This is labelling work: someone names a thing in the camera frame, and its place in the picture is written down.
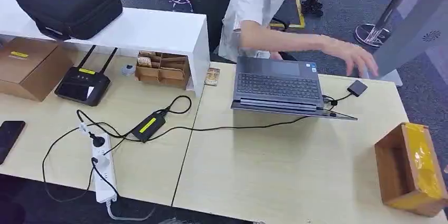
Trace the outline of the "person's right hand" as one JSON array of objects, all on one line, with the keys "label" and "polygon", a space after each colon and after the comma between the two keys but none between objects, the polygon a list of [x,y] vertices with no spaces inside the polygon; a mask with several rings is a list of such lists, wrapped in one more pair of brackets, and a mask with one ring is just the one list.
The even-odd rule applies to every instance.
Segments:
[{"label": "person's right hand", "polygon": [[364,48],[329,36],[321,35],[321,51],[327,55],[342,59],[346,63],[347,76],[351,76],[357,68],[362,77],[368,72],[378,76],[378,66],[372,54]]}]

